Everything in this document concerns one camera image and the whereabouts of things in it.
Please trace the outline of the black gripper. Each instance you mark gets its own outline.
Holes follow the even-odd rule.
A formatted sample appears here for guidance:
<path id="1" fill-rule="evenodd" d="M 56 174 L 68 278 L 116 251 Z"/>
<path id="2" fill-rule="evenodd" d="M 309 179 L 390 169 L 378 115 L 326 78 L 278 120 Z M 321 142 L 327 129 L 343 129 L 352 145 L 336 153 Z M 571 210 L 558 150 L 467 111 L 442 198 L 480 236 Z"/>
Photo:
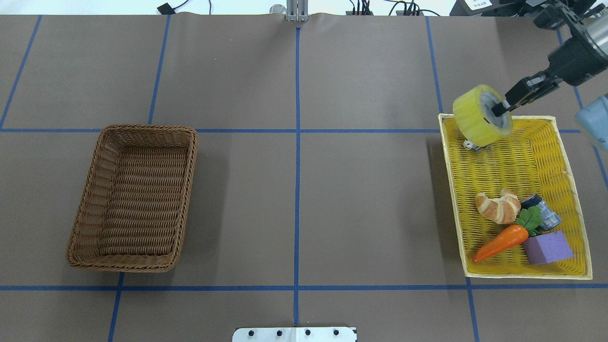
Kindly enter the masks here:
<path id="1" fill-rule="evenodd" d="M 579 86 L 607 69 L 606 36 L 573 36 L 549 54 L 543 74 L 525 76 L 491 106 L 494 117 L 530 104 L 551 93 L 561 82 Z"/>

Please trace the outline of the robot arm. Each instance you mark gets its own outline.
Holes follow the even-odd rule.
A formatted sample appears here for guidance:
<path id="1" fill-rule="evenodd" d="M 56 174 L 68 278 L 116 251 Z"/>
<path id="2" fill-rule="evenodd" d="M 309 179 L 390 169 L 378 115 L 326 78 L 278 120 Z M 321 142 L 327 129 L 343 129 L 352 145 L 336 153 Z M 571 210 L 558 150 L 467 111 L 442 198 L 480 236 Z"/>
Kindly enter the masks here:
<path id="1" fill-rule="evenodd" d="M 549 67 L 519 80 L 506 93 L 504 100 L 492 107 L 494 117 L 501 117 L 548 95 L 562 82 L 578 87 L 606 71 L 607 17 L 596 19 L 588 26 L 573 23 L 569 27 L 571 37 L 549 54 Z M 602 150 L 608 147 L 607 113 L 607 95 L 602 95 L 575 114 L 576 123 Z"/>

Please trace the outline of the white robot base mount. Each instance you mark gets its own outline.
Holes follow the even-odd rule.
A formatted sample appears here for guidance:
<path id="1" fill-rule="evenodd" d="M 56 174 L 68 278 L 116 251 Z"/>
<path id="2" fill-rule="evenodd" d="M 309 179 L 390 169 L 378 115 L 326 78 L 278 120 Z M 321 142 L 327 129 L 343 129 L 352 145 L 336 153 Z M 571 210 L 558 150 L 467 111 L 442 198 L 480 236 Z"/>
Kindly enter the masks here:
<path id="1" fill-rule="evenodd" d="M 357 342 L 354 327 L 250 327 L 233 333 L 233 342 Z"/>

